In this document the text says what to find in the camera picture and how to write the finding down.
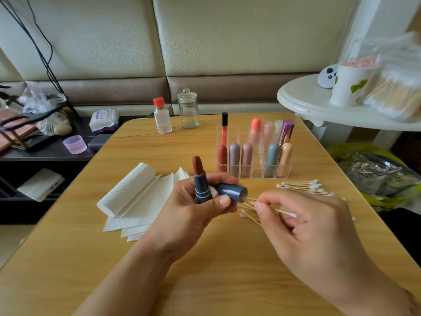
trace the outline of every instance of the tile floor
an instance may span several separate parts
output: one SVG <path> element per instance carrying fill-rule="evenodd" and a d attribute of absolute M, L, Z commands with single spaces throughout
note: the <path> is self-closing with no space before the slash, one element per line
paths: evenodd
<path fill-rule="evenodd" d="M 8 261 L 34 225 L 0 225 L 0 268 Z"/>

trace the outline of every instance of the white paper cup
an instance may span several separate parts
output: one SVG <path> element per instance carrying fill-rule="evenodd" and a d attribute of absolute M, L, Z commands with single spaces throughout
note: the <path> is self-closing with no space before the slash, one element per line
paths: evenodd
<path fill-rule="evenodd" d="M 377 66 L 360 68 L 339 64 L 329 102 L 343 107 L 354 106 L 367 89 L 376 69 Z"/>

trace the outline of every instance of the round white table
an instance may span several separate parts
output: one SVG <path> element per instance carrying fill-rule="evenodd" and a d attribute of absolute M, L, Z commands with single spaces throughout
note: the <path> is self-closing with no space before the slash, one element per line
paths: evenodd
<path fill-rule="evenodd" d="M 311 121 L 315 127 L 326 127 L 329 122 L 336 123 L 329 125 L 333 129 L 332 135 L 325 139 L 325 143 L 322 142 L 322 136 L 326 134 L 324 130 L 313 131 L 323 145 L 334 143 L 335 139 L 339 141 L 337 143 L 346 141 L 354 126 L 382 130 L 373 143 L 386 149 L 392 146 L 402 131 L 421 132 L 421 117 L 412 122 L 399 122 L 383 116 L 369 106 L 340 107 L 330 104 L 332 90 L 320 87 L 317 77 L 318 74 L 313 74 L 288 82 L 279 89 L 277 99 L 301 119 Z"/>

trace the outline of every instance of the stack of paper towels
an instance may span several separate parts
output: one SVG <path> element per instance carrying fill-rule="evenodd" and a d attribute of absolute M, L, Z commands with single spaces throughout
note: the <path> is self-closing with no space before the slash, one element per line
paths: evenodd
<path fill-rule="evenodd" d="M 108 215 L 103 231 L 121 229 L 128 242 L 138 240 L 155 221 L 174 185 L 188 177 L 181 167 L 176 174 L 156 176 L 152 167 L 140 163 L 97 203 Z"/>

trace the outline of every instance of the white device with black buttons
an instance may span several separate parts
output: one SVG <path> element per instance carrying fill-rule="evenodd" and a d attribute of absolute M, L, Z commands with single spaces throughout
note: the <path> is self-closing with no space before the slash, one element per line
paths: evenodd
<path fill-rule="evenodd" d="M 337 64 L 329 65 L 320 72 L 319 76 L 317 77 L 317 82 L 322 88 L 333 88 L 337 71 Z"/>

